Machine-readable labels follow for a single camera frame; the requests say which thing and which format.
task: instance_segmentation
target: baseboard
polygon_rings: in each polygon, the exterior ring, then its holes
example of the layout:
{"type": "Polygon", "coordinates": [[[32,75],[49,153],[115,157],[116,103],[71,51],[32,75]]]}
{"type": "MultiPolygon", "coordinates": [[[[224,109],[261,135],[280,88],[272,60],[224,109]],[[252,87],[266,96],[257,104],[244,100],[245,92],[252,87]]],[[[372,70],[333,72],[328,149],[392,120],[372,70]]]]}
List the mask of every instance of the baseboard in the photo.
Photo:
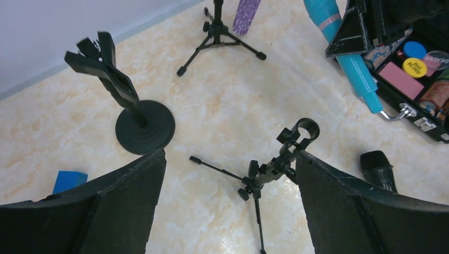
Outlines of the baseboard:
{"type": "MultiPolygon", "coordinates": [[[[192,6],[195,6],[201,2],[204,2],[204,0],[190,0],[184,4],[181,4],[177,7],[169,10],[168,12],[165,12],[165,13],[143,23],[142,25],[136,26],[135,28],[133,28],[129,31],[126,31],[123,34],[120,34],[120,35],[114,37],[114,42],[115,42],[115,44],[120,43],[120,42],[124,41],[125,39],[132,37],[132,36],[142,32],[142,31],[144,31],[144,30],[146,30],[146,29],[148,29],[148,28],[150,28],[150,27],[152,27],[152,26],[154,26],[154,25],[180,13],[180,12],[183,12],[186,9],[188,9],[192,6]]],[[[32,85],[35,85],[35,84],[45,80],[46,78],[49,78],[67,68],[68,68],[67,64],[65,62],[63,62],[60,65],[55,66],[55,67],[53,67],[53,68],[31,78],[23,83],[17,84],[15,86],[9,88],[8,90],[1,92],[0,93],[0,101],[6,99],[24,89],[32,86],[32,85]]]]}

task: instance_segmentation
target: purple glittery handle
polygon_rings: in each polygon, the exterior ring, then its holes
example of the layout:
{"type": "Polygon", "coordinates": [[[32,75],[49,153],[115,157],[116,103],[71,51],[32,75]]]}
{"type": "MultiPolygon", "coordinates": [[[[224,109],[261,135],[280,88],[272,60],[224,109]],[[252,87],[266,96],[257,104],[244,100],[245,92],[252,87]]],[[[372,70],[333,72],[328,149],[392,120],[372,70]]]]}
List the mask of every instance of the purple glittery handle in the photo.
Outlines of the purple glittery handle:
{"type": "Polygon", "coordinates": [[[261,0],[240,0],[234,24],[232,25],[232,30],[235,34],[245,35],[248,32],[260,3],[261,0]]]}

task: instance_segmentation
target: marble floor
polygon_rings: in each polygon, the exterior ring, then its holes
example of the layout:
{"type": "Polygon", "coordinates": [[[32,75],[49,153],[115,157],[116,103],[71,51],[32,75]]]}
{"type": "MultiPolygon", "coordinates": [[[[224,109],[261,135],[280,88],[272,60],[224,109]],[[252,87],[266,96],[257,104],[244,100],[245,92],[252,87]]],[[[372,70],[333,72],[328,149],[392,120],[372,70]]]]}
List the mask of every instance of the marble floor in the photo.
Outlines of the marble floor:
{"type": "MultiPolygon", "coordinates": [[[[203,8],[212,10],[212,2],[116,45],[117,67],[139,97],[167,105],[177,124],[165,149],[166,175],[147,253],[259,253],[253,200],[238,197],[241,186],[234,179],[188,158],[243,176],[250,160],[267,163],[277,156],[277,135],[303,117],[321,128],[308,148],[316,157],[361,177],[360,154],[383,150],[394,165],[399,193],[449,204],[448,146],[406,121],[372,115],[325,58],[326,41],[301,1],[261,2],[242,39],[267,60],[242,47],[210,49],[177,77],[205,37],[203,8]]],[[[345,3],[338,1],[340,10],[345,3]]],[[[237,5],[225,1],[225,24],[232,25],[237,5]]],[[[59,170],[83,171],[92,180],[136,159],[115,138],[120,112],[97,78],[71,69],[2,100],[0,204],[46,197],[59,170]]],[[[262,195],[267,253],[313,253],[297,186],[283,177],[262,195]]]]}

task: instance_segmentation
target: tripod stand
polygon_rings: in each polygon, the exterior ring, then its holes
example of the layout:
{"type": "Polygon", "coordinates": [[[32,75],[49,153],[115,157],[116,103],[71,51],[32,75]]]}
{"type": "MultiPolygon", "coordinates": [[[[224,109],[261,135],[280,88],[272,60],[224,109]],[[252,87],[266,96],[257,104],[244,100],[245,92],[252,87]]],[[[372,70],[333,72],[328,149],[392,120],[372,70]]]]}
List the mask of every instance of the tripod stand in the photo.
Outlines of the tripod stand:
{"type": "Polygon", "coordinates": [[[108,32],[98,32],[96,42],[85,38],[76,44],[78,54],[67,51],[66,63],[78,73],[97,76],[124,110],[115,124],[118,142],[137,155],[164,148],[172,140],[175,119],[156,101],[141,101],[128,76],[115,67],[115,45],[108,32]]]}
{"type": "Polygon", "coordinates": [[[200,46],[198,48],[196,48],[195,52],[188,59],[188,61],[184,64],[184,66],[181,66],[179,68],[179,70],[176,72],[176,74],[178,76],[182,76],[187,71],[187,67],[190,65],[190,63],[193,61],[193,59],[196,57],[196,55],[198,55],[198,53],[201,50],[208,49],[208,48],[217,48],[217,47],[224,47],[224,46],[240,46],[241,45],[241,46],[247,48],[252,53],[256,54],[257,58],[259,58],[260,60],[266,59],[266,55],[264,53],[258,52],[257,50],[255,50],[254,48],[249,46],[248,44],[241,41],[239,38],[237,38],[234,35],[232,35],[231,33],[229,33],[228,27],[223,25],[223,22],[221,20],[221,10],[222,10],[222,6],[223,6],[223,0],[214,0],[213,4],[214,4],[214,9],[215,9],[214,17],[212,17],[212,15],[209,13],[209,9],[207,9],[206,7],[204,8],[204,15],[206,15],[211,21],[211,23],[206,21],[206,22],[204,22],[204,25],[203,25],[203,31],[207,32],[208,35],[207,35],[206,39],[204,39],[204,41],[200,44],[200,46]],[[235,42],[221,42],[220,37],[222,35],[225,35],[225,36],[233,39],[235,42]],[[213,39],[213,42],[207,44],[207,42],[210,39],[213,39]]]}
{"type": "Polygon", "coordinates": [[[292,182],[297,183],[296,171],[290,167],[291,163],[295,161],[297,155],[301,150],[305,150],[307,146],[313,142],[320,134],[318,124],[312,119],[300,119],[292,129],[285,128],[277,137],[277,140],[282,143],[279,151],[279,156],[273,158],[268,164],[259,164],[256,160],[249,163],[248,176],[241,178],[228,172],[224,169],[219,169],[210,164],[204,163],[201,159],[191,156],[190,160],[196,164],[203,164],[227,176],[233,177],[245,185],[245,188],[238,190],[239,196],[244,200],[249,200],[249,195],[252,194],[254,204],[256,207],[257,224],[259,225],[259,235],[261,239],[261,254],[266,254],[264,247],[264,238],[262,234],[261,209],[259,206],[259,199],[261,198],[261,190],[265,184],[274,180],[278,180],[282,175],[286,175],[292,182]],[[297,143],[300,133],[298,128],[304,128],[309,132],[310,138],[304,138],[300,143],[297,143]]]}

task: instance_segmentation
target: pink sponge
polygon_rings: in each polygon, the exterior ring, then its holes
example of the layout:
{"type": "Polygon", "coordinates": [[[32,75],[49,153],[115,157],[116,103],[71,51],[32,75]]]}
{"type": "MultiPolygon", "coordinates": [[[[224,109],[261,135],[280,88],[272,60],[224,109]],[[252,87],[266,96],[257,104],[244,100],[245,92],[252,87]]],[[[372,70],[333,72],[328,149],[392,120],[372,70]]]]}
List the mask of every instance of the pink sponge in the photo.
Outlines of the pink sponge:
{"type": "Polygon", "coordinates": [[[424,86],[420,82],[416,81],[392,62],[389,62],[380,71],[379,75],[410,99],[415,99],[424,89],[424,86]]]}

